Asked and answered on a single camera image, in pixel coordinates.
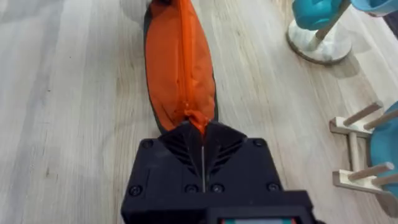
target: teal object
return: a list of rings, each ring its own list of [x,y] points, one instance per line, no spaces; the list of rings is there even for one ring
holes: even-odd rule
[[[398,0],[351,0],[351,3],[357,10],[374,16],[385,16],[398,10]]]
[[[295,0],[292,7],[300,28],[318,30],[332,21],[340,4],[341,0]]]
[[[398,102],[394,103],[386,113],[394,110],[398,110]],[[389,172],[377,175],[378,177],[398,173],[398,118],[377,126],[371,136],[372,166],[383,162],[391,162],[395,168]],[[386,184],[383,188],[390,191],[395,197],[398,197],[398,184]]]
[[[224,224],[293,224],[292,219],[247,219],[247,220],[224,220]]]

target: blue cup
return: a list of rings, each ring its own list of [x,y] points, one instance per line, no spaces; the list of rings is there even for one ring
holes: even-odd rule
[[[318,30],[333,20],[340,4],[341,0],[295,0],[292,7],[300,28]]]
[[[398,10],[398,0],[351,0],[351,3],[372,16],[385,16]]]

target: display screen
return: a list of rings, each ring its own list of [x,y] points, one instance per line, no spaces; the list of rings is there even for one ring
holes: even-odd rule
[[[296,224],[293,219],[262,218],[262,219],[226,219],[222,224]]]

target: screw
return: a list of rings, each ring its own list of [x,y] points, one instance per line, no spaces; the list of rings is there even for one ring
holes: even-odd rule
[[[267,188],[269,191],[280,191],[279,185],[275,183],[270,183]]]
[[[154,145],[154,142],[153,142],[152,140],[145,140],[145,141],[142,143],[142,146],[143,146],[144,148],[146,148],[146,149],[152,147],[153,145]]]
[[[187,186],[185,186],[186,193],[196,193],[198,191],[199,189],[195,184],[188,184]]]
[[[222,193],[222,192],[224,192],[224,190],[225,190],[225,188],[221,184],[213,184],[211,186],[211,191],[214,193]]]
[[[264,140],[262,140],[262,139],[255,139],[255,140],[253,141],[253,144],[254,144],[255,146],[257,146],[257,147],[261,147],[262,145],[264,145]]]
[[[133,197],[137,197],[141,193],[142,193],[142,187],[140,185],[134,185],[129,189],[129,194]]]

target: white round base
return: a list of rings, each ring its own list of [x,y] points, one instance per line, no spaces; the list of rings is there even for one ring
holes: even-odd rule
[[[294,52],[313,63],[328,65],[342,60],[351,51],[351,39],[339,23],[329,31],[323,40],[315,36],[317,30],[305,30],[293,20],[286,33],[287,42]]]

